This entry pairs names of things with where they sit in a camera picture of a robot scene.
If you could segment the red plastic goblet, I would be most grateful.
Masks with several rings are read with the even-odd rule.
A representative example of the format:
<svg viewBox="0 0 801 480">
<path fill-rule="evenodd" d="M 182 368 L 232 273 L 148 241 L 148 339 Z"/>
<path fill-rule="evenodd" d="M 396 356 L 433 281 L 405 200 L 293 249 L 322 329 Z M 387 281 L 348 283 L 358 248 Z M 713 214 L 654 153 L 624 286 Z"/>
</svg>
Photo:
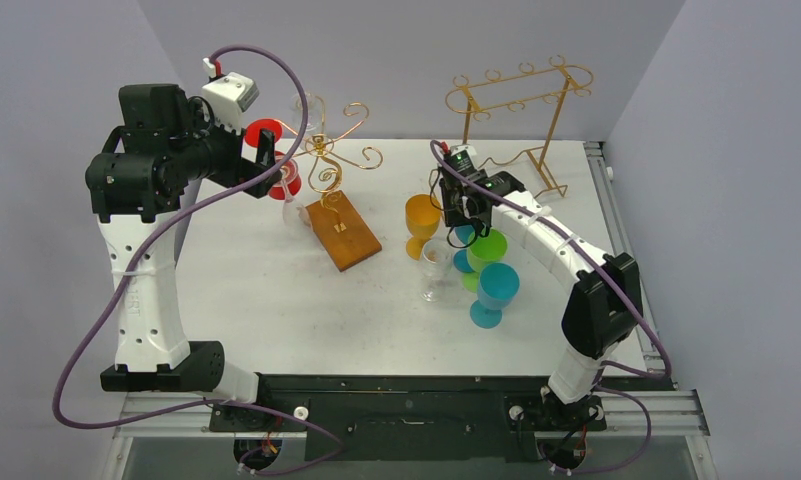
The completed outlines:
<svg viewBox="0 0 801 480">
<path fill-rule="evenodd" d="M 251 159 L 256 163 L 260 162 L 259 146 L 260 133 L 262 130 L 268 130 L 272 132 L 275 141 L 278 142 L 284 136 L 284 129 L 285 126 L 282 122 L 271 118 L 259 119 L 252 122 L 246 128 L 246 134 L 244 138 L 246 144 L 254 150 Z M 301 178 L 297 172 L 296 162 L 292 160 L 287 166 L 282 167 L 280 170 L 280 175 L 280 180 L 269 188 L 268 196 L 278 201 L 285 200 L 286 193 L 289 193 L 291 197 L 296 196 L 302 187 Z"/>
</svg>

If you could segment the clear champagne flute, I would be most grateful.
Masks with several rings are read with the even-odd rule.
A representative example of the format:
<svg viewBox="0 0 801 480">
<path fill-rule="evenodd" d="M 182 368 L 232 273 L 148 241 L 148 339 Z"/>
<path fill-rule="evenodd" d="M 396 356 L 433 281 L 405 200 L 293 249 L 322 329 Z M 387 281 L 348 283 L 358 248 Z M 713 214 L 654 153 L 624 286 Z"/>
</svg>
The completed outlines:
<svg viewBox="0 0 801 480">
<path fill-rule="evenodd" d="M 287 166 L 291 161 L 289 160 L 282 167 Z M 297 198 L 297 195 L 291 197 L 289 193 L 286 193 L 286 199 L 282 202 L 283 222 L 290 231 L 305 232 L 312 230 L 309 213 Z"/>
</svg>

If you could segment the gold spiral rack wooden base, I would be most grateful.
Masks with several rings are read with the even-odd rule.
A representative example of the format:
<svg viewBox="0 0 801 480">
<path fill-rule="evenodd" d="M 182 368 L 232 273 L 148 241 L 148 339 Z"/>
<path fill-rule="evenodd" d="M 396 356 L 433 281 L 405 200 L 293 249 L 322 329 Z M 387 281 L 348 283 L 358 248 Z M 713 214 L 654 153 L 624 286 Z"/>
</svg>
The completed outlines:
<svg viewBox="0 0 801 480">
<path fill-rule="evenodd" d="M 359 170 L 375 170 L 384 162 L 383 153 L 372 146 L 361 149 L 363 160 L 353 161 L 335 152 L 336 145 L 361 127 L 370 115 L 361 102 L 346 105 L 343 114 L 358 121 L 335 138 L 325 132 L 321 116 L 317 131 L 304 138 L 302 153 L 313 158 L 307 176 L 309 188 L 319 199 L 306 207 L 311 228 L 338 271 L 344 272 L 382 250 L 382 245 L 361 214 L 341 189 L 344 164 Z"/>
</svg>

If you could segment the patterned clear glass goblet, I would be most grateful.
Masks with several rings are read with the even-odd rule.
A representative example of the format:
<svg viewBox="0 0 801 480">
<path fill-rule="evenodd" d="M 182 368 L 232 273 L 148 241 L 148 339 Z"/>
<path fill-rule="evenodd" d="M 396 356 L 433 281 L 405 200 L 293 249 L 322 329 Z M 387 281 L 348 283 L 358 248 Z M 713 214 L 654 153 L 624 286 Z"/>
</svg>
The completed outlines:
<svg viewBox="0 0 801 480">
<path fill-rule="evenodd" d="M 302 98 L 295 94 L 290 101 L 291 110 L 291 127 L 297 133 L 301 130 L 301 123 L 303 112 L 307 113 L 306 122 L 306 136 L 315 134 L 323 134 L 325 132 L 325 110 L 326 104 L 322 97 L 315 95 L 311 92 L 305 93 L 306 101 L 303 102 Z"/>
</svg>

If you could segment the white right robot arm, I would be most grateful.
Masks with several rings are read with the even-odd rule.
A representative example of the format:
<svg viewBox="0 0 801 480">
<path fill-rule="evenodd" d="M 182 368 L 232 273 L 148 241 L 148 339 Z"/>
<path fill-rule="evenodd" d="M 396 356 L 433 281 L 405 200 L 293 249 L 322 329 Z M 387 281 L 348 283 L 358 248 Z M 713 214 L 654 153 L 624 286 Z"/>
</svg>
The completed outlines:
<svg viewBox="0 0 801 480">
<path fill-rule="evenodd" d="M 484 263 L 480 284 L 494 278 L 499 261 L 490 250 L 511 239 L 556 278 L 569 295 L 561 330 L 564 353 L 541 389 L 547 425 L 572 430 L 599 421 L 594 395 L 613 351 L 643 321 L 639 269 L 625 253 L 613 256 L 568 229 L 508 172 L 487 174 L 473 163 L 469 145 L 431 144 L 438 162 L 445 224 L 469 259 Z"/>
</svg>

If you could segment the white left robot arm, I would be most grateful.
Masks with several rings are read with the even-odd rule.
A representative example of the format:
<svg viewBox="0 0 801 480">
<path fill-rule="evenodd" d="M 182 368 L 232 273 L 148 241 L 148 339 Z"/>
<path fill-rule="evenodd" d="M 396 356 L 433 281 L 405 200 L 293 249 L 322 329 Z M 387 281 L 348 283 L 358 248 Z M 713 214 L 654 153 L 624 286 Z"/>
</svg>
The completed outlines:
<svg viewBox="0 0 801 480">
<path fill-rule="evenodd" d="M 255 160 L 242 154 L 242 117 L 257 96 L 246 80 L 227 78 L 206 84 L 197 96 L 175 84 L 123 86 L 123 122 L 85 173 L 117 296 L 118 346 L 113 364 L 101 373 L 102 388 L 234 400 L 236 418 L 251 430 L 271 423 L 274 402 L 259 393 L 256 373 L 226 359 L 220 342 L 186 336 L 176 225 L 192 181 L 241 185 L 260 198 L 279 179 L 274 132 L 259 132 Z"/>
</svg>

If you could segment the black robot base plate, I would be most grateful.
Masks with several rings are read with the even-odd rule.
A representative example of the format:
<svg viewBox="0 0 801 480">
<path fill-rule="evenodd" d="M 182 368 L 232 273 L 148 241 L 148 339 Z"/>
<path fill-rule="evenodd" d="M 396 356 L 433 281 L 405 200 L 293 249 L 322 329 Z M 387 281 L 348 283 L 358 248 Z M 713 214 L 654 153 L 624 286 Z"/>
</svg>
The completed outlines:
<svg viewBox="0 0 801 480">
<path fill-rule="evenodd" d="M 265 375 L 259 403 L 272 410 L 307 410 L 307 430 L 291 420 L 232 406 L 216 407 L 215 433 L 281 436 L 302 433 L 305 457 L 316 459 L 344 444 L 340 461 L 535 459 L 535 437 L 567 452 L 582 431 L 606 429 L 599 397 L 564 405 L 543 393 L 544 376 L 308 376 Z"/>
</svg>

